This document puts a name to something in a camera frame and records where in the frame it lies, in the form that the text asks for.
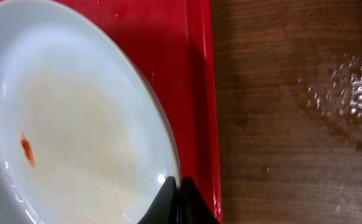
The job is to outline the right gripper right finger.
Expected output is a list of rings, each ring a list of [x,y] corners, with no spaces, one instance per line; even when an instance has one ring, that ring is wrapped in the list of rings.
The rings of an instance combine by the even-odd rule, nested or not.
[[[181,190],[181,224],[220,224],[191,177],[183,178]]]

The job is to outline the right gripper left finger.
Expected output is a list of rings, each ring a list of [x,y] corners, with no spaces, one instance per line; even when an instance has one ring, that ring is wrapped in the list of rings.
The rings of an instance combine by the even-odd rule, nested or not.
[[[138,224],[177,224],[178,192],[175,177],[166,178]]]

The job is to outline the white plate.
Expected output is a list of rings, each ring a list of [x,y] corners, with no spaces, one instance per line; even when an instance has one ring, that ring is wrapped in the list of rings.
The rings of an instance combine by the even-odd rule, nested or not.
[[[152,90],[100,28],[0,2],[0,223],[138,223],[179,178]]]

